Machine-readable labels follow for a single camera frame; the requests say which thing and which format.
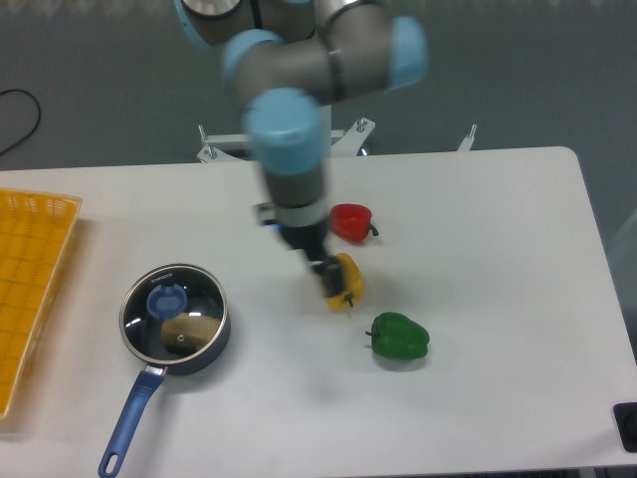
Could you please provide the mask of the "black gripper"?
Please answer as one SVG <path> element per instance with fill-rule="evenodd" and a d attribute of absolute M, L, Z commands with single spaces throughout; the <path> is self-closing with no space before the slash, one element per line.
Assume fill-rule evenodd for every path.
<path fill-rule="evenodd" d="M 328 232 L 326 216 L 317 220 L 303 220 L 302 225 L 289 225 L 276 216 L 277 210 L 273 203 L 257 204 L 254 211 L 258 223 L 274 229 L 292 250 L 304 252 L 327 297 L 344 293 L 346 285 L 343 266 L 336 257 L 328 257 L 324 246 Z"/>

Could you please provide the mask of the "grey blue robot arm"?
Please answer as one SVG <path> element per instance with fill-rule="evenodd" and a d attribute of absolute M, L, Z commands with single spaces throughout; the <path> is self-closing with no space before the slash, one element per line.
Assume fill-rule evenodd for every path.
<path fill-rule="evenodd" d="M 179 1 L 175 10 L 188 37 L 222 51 L 281 237 L 305 254 L 328 297 L 346 293 L 343 266 L 324 246 L 322 109 L 420 82 L 429 66 L 421 23 L 380 1 Z"/>

